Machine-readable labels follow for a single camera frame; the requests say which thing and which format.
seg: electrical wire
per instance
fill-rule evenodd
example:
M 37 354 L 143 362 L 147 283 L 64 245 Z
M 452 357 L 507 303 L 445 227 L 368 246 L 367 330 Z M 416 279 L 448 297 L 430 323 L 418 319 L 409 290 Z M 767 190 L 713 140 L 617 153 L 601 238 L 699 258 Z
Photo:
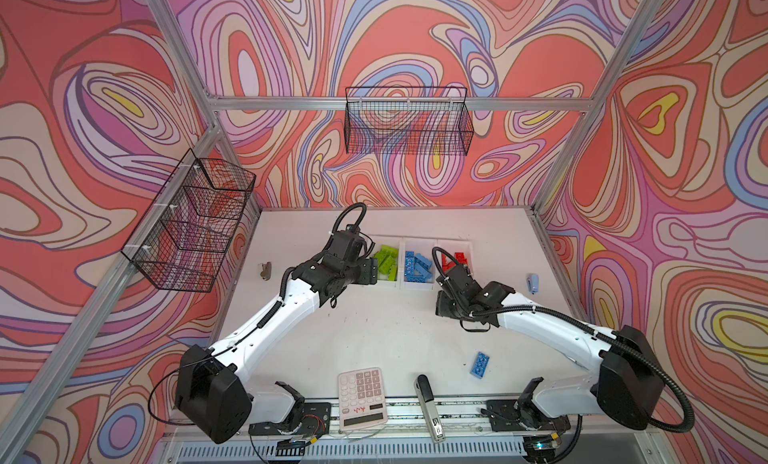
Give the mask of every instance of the electrical wire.
M 437 253 L 441 253 L 447 258 L 449 258 L 451 261 L 453 261 L 457 266 L 465 267 L 462 263 L 458 262 L 456 257 L 446 251 L 443 248 L 439 248 L 435 246 L 432 248 L 432 261 L 435 263 L 435 267 L 437 267 L 437 272 L 442 276 L 444 289 L 446 293 L 448 294 L 448 297 L 451 298 L 453 302 L 456 303 L 458 308 L 458 313 L 462 315 L 466 319 L 471 319 L 470 316 L 470 310 L 469 310 L 469 301 L 466 297 L 462 294 L 462 292 L 456 288 L 456 285 L 454 285 L 453 280 L 447 276 L 446 272 L 442 269 L 442 264 L 440 260 L 437 257 Z
M 341 225 L 341 221 L 344 219 L 346 215 L 348 215 L 353 209 L 360 208 L 360 216 L 357 217 L 357 221 L 355 221 L 355 227 L 359 228 L 360 223 L 362 222 L 362 219 L 366 217 L 366 211 L 368 210 L 368 206 L 364 202 L 356 202 L 353 205 L 350 205 L 347 207 L 347 209 L 344 209 L 341 211 L 341 214 L 338 218 L 336 218 L 336 222 L 333 223 L 332 231 L 336 232 L 339 230 L 339 226 Z
M 366 246 L 366 253 L 365 253 L 364 255 L 362 255 L 362 259 L 366 259 L 366 258 L 368 258 L 368 256 L 370 256 L 370 255 L 371 255 L 371 253 L 373 252 L 373 248 L 376 246 L 376 241 L 374 241 L 373 239 L 371 239 L 371 237 L 370 237 L 370 236 L 368 236 L 366 233 L 364 233 L 364 232 L 362 232 L 362 231 L 359 231 L 359 233 L 360 233 L 361 235 L 363 235 L 363 236 L 367 237 L 367 238 L 368 238 L 368 240 L 371 242 L 371 244 L 370 244 L 370 245 L 367 245 L 367 246 Z
M 172 370 L 170 373 L 160 378 L 158 383 L 154 385 L 154 387 L 152 388 L 152 391 L 149 392 L 149 396 L 147 397 L 147 411 L 149 412 L 149 415 L 152 417 L 152 419 L 156 421 L 160 421 L 163 424 L 169 424 L 171 426 L 196 426 L 196 424 L 194 424 L 193 422 L 174 422 L 174 421 L 168 421 L 168 420 L 159 418 L 157 415 L 155 415 L 154 412 L 152 412 L 152 396 L 154 395 L 155 391 L 158 390 L 160 384 L 163 383 L 163 381 L 167 380 L 169 377 L 173 376 L 175 373 L 178 373 L 183 368 L 189 367 L 189 366 L 196 366 L 197 364 L 204 363 L 207 360 L 214 359 L 215 357 L 226 353 L 230 349 L 232 349 L 232 347 L 227 347 L 225 350 L 221 351 L 220 353 L 212 354 L 201 360 L 196 360 L 194 363 L 187 363 L 187 364 L 184 364 L 183 366 L 178 366 L 176 369 Z
M 270 464 L 270 462 L 269 462 L 269 461 L 267 461 L 267 460 L 265 460 L 265 459 L 264 459 L 264 458 L 261 456 L 261 454 L 259 454 L 259 451 L 257 451 L 257 450 L 256 450 L 256 444 L 254 444 L 254 437 L 253 437 L 253 436 L 250 434 L 250 432 L 248 432 L 248 437 L 250 438 L 250 445 L 251 445 L 251 447 L 253 447 L 253 448 L 254 448 L 254 452 L 255 452 L 255 453 L 256 453 L 256 455 L 259 457 L 259 459 L 261 459 L 261 461 L 262 461 L 264 464 Z
M 317 419 L 317 422 L 319 422 L 320 425 L 322 426 L 322 431 L 323 432 L 326 431 L 326 424 L 318 416 L 315 416 L 314 414 L 305 414 L 304 417 L 314 417 L 315 419 Z
M 576 442 L 578 442 L 578 438 L 581 435 L 581 423 L 584 418 L 581 416 L 581 414 L 578 415 L 578 419 L 576 420 L 576 430 L 574 431 L 574 436 L 571 438 L 571 441 L 568 443 L 568 445 L 563 449 L 563 451 L 559 454 L 557 454 L 554 459 L 547 460 L 545 459 L 547 464 L 555 464 L 556 462 L 560 462 L 561 460 L 565 459 L 568 454 L 571 453 L 571 451 L 574 450 L 576 447 Z
M 593 336 L 595 339 L 599 339 L 604 343 L 608 343 L 612 347 L 616 347 L 622 352 L 624 352 L 625 354 L 632 356 L 633 359 L 644 364 L 648 369 L 653 371 L 664 382 L 664 384 L 666 384 L 667 387 L 670 388 L 672 393 L 675 395 L 675 398 L 677 398 L 677 402 L 680 403 L 680 408 L 682 408 L 683 410 L 683 422 L 681 422 L 680 424 L 669 424 L 668 422 L 658 421 L 658 420 L 655 420 L 654 418 L 650 418 L 648 420 L 648 423 L 651 426 L 655 426 L 667 432 L 682 433 L 682 432 L 688 432 L 691 429 L 693 429 L 694 424 L 696 423 L 696 416 L 694 414 L 694 407 L 688 400 L 688 397 L 685 395 L 685 392 L 683 392 L 683 390 L 680 389 L 680 386 L 677 385 L 677 382 L 674 382 L 674 380 L 667 373 L 665 373 L 664 370 L 661 369 L 660 366 L 658 366 L 658 364 L 651 362 L 646 356 L 637 352 L 632 347 L 629 347 L 627 344 L 621 343 L 615 340 L 613 337 L 597 332 L 593 327 L 586 325 L 581 321 L 574 319 L 571 316 L 564 315 L 561 312 L 555 311 L 554 309 L 549 309 L 548 307 L 542 307 L 542 306 L 534 307 L 532 305 L 514 305 L 514 306 L 502 307 L 501 309 L 489 309 L 487 311 L 472 312 L 471 316 L 484 317 L 484 316 L 490 316 L 490 315 L 500 315 L 503 313 L 515 312 L 515 311 L 533 311 L 533 312 L 537 312 L 537 313 L 540 312 L 545 315 L 557 317 L 558 319 L 561 319 L 562 321 L 565 321 L 570 325 L 577 327 L 584 333 Z

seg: metal vent grille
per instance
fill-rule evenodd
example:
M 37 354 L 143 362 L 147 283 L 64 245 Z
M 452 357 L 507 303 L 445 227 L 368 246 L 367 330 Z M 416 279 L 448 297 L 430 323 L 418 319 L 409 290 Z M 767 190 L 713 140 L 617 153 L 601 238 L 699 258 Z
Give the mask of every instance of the metal vent grille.
M 256 442 L 256 449 L 266 459 L 275 455 L 276 441 Z M 428 437 L 379 438 L 368 442 L 320 440 L 306 449 L 304 456 L 282 456 L 281 461 L 352 459 L 403 459 L 436 457 L 526 456 L 523 438 L 516 436 L 454 437 L 439 444 Z M 185 442 L 179 451 L 179 464 L 203 462 L 258 461 L 249 441 L 230 441 L 217 446 L 212 442 Z

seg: green lego brick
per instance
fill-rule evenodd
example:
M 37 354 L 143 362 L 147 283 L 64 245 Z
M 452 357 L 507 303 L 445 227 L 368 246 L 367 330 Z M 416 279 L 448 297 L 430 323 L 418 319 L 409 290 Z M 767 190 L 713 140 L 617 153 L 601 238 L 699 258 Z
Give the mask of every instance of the green lego brick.
M 389 269 L 395 264 L 395 258 L 387 256 L 384 261 L 379 261 L 379 270 L 385 274 L 389 273 Z
M 393 248 L 387 245 L 382 245 L 382 249 L 379 252 L 383 252 L 385 254 L 392 256 L 393 258 L 397 258 L 397 248 Z

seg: black cable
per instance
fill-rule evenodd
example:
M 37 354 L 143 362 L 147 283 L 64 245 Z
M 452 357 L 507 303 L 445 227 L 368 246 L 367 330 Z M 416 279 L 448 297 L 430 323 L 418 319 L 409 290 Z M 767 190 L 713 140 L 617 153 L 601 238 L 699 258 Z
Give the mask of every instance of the black cable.
M 565 459 L 565 457 L 571 453 L 572 450 L 576 447 L 576 442 L 578 442 L 578 438 L 581 435 L 581 422 L 583 420 L 583 417 L 581 414 L 578 415 L 578 419 L 576 420 L 576 430 L 574 431 L 574 436 L 571 438 L 571 441 L 568 443 L 568 445 L 563 449 L 563 451 L 559 454 L 557 454 L 554 459 L 551 461 L 547 460 L 547 464 L 555 464 L 556 462 L 560 462 L 561 460 Z
M 432 248 L 432 261 L 435 263 L 435 267 L 437 267 L 437 272 L 442 276 L 443 284 L 445 284 L 444 287 L 446 287 L 446 293 L 448 294 L 448 297 L 452 299 L 453 302 L 456 303 L 458 306 L 458 312 L 460 315 L 469 318 L 470 317 L 470 310 L 469 310 L 469 301 L 466 297 L 462 294 L 462 292 L 456 288 L 456 286 L 453 284 L 453 280 L 451 280 L 447 275 L 446 272 L 442 269 L 442 263 L 437 257 L 437 253 L 441 253 L 444 256 L 448 257 L 453 261 L 457 266 L 464 266 L 462 263 L 458 262 L 458 260 L 452 255 L 451 253 L 447 252 L 443 248 L 439 248 L 435 246 Z
M 347 209 L 341 211 L 339 217 L 336 218 L 336 222 L 333 223 L 333 228 L 331 230 L 333 232 L 338 231 L 339 226 L 341 225 L 341 221 L 344 219 L 344 217 L 348 215 L 351 210 L 358 208 L 360 208 L 360 216 L 358 216 L 357 221 L 355 221 L 355 227 L 359 228 L 362 219 L 366 216 L 366 210 L 368 209 L 368 206 L 364 202 L 356 202 L 355 204 L 350 205 Z
M 604 335 L 600 332 L 595 332 L 595 329 L 593 327 L 586 325 L 581 321 L 574 319 L 571 316 L 564 315 L 561 312 L 557 312 L 554 309 L 549 309 L 547 307 L 541 307 L 541 306 L 534 307 L 532 305 L 506 306 L 506 307 L 502 307 L 501 309 L 490 309 L 487 311 L 473 312 L 472 317 L 500 315 L 502 313 L 515 312 L 515 311 L 533 311 L 533 312 L 537 312 L 537 313 L 540 312 L 545 315 L 557 317 L 558 319 L 562 319 L 562 321 L 565 321 L 570 325 L 577 327 L 578 329 L 582 330 L 584 333 L 588 335 L 592 335 L 596 339 L 599 339 L 600 341 L 608 343 L 611 346 L 615 346 L 625 354 L 632 356 L 636 361 L 644 364 L 648 369 L 653 371 L 658 377 L 661 378 L 664 384 L 666 384 L 667 387 L 669 387 L 672 393 L 675 395 L 675 398 L 677 398 L 677 402 L 680 403 L 680 407 L 683 410 L 683 422 L 681 422 L 680 424 L 669 424 L 668 422 L 658 421 L 658 420 L 655 420 L 654 418 L 650 418 L 648 420 L 648 423 L 651 426 L 655 426 L 667 432 L 682 433 L 682 432 L 688 432 L 691 429 L 693 429 L 694 424 L 696 423 L 696 416 L 694 414 L 694 407 L 688 400 L 688 397 L 685 395 L 685 392 L 683 392 L 683 390 L 680 389 L 680 386 L 677 385 L 677 382 L 674 382 L 674 380 L 667 373 L 665 373 L 660 366 L 658 366 L 656 363 L 651 362 L 646 356 L 644 356 L 643 354 L 640 354 L 632 347 L 629 347 L 627 344 L 621 343 L 615 340 L 613 337 Z
M 370 255 L 371 255 L 371 253 L 373 252 L 373 248 L 374 248 L 374 247 L 376 247 L 376 241 L 374 241 L 373 239 L 371 239 L 371 237 L 370 237 L 370 236 L 368 236 L 366 233 L 364 233 L 364 232 L 362 232 L 362 231 L 360 231 L 360 234 L 361 234 L 361 235 L 363 235 L 363 236 L 365 236 L 365 237 L 367 237 L 367 238 L 369 239 L 369 241 L 371 242 L 371 244 L 370 244 L 370 245 L 367 245 L 367 246 L 366 246 L 366 253 L 365 253 L 364 255 L 362 255 L 362 259 L 367 259 L 367 258 L 368 258 L 368 256 L 370 256 Z
M 283 278 L 280 279 L 280 293 L 278 294 L 280 296 L 280 300 L 279 301 L 275 301 L 273 315 L 274 315 L 274 312 L 277 311 L 277 309 L 279 309 L 282 306 L 285 306 L 285 303 L 286 303 L 286 289 L 288 287 L 288 279 L 290 278 L 290 273 L 292 273 L 294 269 L 296 269 L 295 266 L 288 267 L 285 270 L 285 272 L 283 272 Z M 256 326 L 255 328 L 253 328 L 250 331 L 248 331 L 247 333 L 245 333 L 240 339 L 237 340 L 237 342 L 235 342 L 233 347 L 237 347 L 237 344 L 240 344 L 248 336 L 252 335 L 256 329 L 261 329 L 262 327 L 264 327 L 264 324 L 266 324 L 266 321 L 268 321 L 271 317 L 272 316 L 267 317 L 263 324 L 260 323 L 260 325 Z
M 270 464 L 270 462 L 269 462 L 269 461 L 266 461 L 266 460 L 264 460 L 264 458 L 261 456 L 261 454 L 259 454 L 259 451 L 257 451 L 257 450 L 256 450 L 256 444 L 254 444 L 254 437 L 253 437 L 253 436 L 250 434 L 250 432 L 248 432 L 248 437 L 250 438 L 250 444 L 251 444 L 251 446 L 254 448 L 254 452 L 255 452 L 255 453 L 256 453 L 256 455 L 259 457 L 259 459 L 261 459 L 261 461 L 262 461 L 264 464 Z
M 204 363 L 207 360 L 214 359 L 215 357 L 220 356 L 220 355 L 226 353 L 230 349 L 232 349 L 232 347 L 227 347 L 225 350 L 221 351 L 220 353 L 216 353 L 216 354 L 210 355 L 210 356 L 208 356 L 208 357 L 206 357 L 204 359 L 201 359 L 201 360 L 196 360 L 194 363 L 188 363 L 188 364 L 184 364 L 183 366 L 178 366 L 176 369 L 172 370 L 170 373 L 168 373 L 165 376 L 163 376 L 158 381 L 158 383 L 154 385 L 154 387 L 152 388 L 152 391 L 149 392 L 149 396 L 147 397 L 147 411 L 149 412 L 149 415 L 154 420 L 160 421 L 163 424 L 170 424 L 171 426 L 196 426 L 196 424 L 194 424 L 192 422 L 174 422 L 174 421 L 167 421 L 165 419 L 160 419 L 158 416 L 155 415 L 154 412 L 152 412 L 152 396 L 154 395 L 155 391 L 158 390 L 160 384 L 163 381 L 167 380 L 169 377 L 173 376 L 175 373 L 178 373 L 183 368 L 189 367 L 189 366 L 195 366 L 195 365 L 197 365 L 199 363 Z

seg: white storage tray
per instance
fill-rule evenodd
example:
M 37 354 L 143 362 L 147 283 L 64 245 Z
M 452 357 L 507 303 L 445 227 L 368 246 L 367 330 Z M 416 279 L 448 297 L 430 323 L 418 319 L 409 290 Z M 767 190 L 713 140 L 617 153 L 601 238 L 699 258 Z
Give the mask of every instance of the white storage tray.
M 371 256 L 379 252 L 382 245 L 397 248 L 397 281 L 384 281 L 379 279 L 376 284 L 377 289 L 407 289 L 411 291 L 433 291 L 440 288 L 435 282 L 438 275 L 434 263 L 432 263 L 432 279 L 429 282 L 410 282 L 406 281 L 406 251 L 414 251 L 432 261 L 432 248 L 438 246 L 451 254 L 463 252 L 467 258 L 467 264 L 472 270 L 472 243 L 470 241 L 460 241 L 456 239 L 433 239 L 433 238 L 409 238 L 400 236 L 371 235 L 371 239 L 376 243 Z

